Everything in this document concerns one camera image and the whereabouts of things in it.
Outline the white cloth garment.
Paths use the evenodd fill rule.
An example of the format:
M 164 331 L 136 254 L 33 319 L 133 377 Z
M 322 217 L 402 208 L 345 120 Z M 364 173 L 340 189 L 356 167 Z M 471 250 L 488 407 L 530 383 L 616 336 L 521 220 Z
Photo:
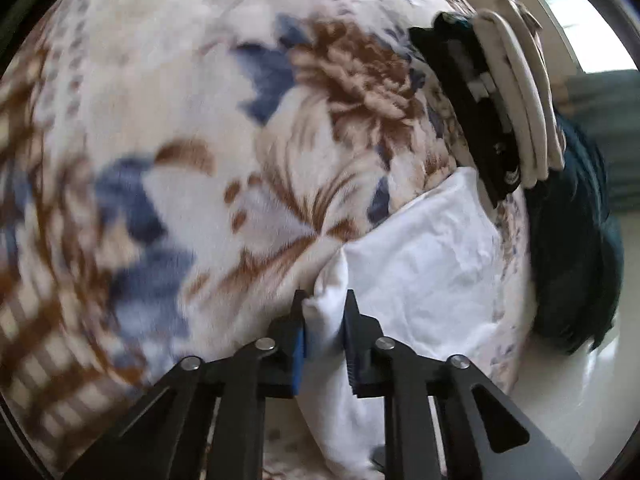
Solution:
M 297 402 L 330 471 L 372 479 L 384 441 L 383 403 L 352 394 L 342 344 L 346 295 L 385 335 L 420 354 L 467 356 L 490 371 L 501 301 L 500 236 L 486 216 L 472 168 L 459 168 L 359 240 L 320 272 L 305 301 L 307 359 Z

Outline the dark teal fleece blanket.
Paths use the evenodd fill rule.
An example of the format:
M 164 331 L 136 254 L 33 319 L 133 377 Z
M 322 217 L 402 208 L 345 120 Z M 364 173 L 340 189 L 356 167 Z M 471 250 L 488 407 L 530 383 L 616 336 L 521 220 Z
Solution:
M 564 168 L 525 192 L 537 313 L 534 332 L 556 350 L 602 344 L 613 327 L 624 277 L 620 225 L 608 203 L 597 147 L 562 115 Z

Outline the floral bed blanket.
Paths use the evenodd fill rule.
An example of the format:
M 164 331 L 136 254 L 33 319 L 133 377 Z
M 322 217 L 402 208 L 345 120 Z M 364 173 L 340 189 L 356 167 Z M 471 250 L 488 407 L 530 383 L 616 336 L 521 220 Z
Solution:
M 347 243 L 472 168 L 500 236 L 490 371 L 532 326 L 521 192 L 492 204 L 411 27 L 466 0 L 15 0 L 1 14 L 1 413 L 66 471 L 187 356 L 265 336 Z M 337 477 L 297 396 L 262 479 Z

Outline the folded black garment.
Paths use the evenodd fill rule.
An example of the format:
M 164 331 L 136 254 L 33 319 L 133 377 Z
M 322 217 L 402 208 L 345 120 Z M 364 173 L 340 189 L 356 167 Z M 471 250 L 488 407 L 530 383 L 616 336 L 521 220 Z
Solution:
M 430 28 L 411 27 L 409 38 L 442 86 L 489 199 L 498 204 L 521 183 L 520 156 L 512 122 L 471 20 L 442 12 Z

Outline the green striped curtain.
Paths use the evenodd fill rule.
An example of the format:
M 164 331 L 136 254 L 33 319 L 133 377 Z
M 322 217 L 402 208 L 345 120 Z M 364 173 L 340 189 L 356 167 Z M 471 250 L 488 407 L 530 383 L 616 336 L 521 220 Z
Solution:
M 639 209 L 639 84 L 638 70 L 612 70 L 578 74 L 552 86 L 560 114 L 598 144 L 617 212 Z

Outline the folded beige garment stack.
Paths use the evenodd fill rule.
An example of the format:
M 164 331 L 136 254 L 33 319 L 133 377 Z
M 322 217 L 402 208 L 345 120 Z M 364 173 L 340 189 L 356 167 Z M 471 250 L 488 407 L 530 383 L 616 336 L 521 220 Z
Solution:
M 515 133 L 523 188 L 564 169 L 565 134 L 556 121 L 551 82 L 540 40 L 541 24 L 518 0 L 495 0 L 472 17 Z

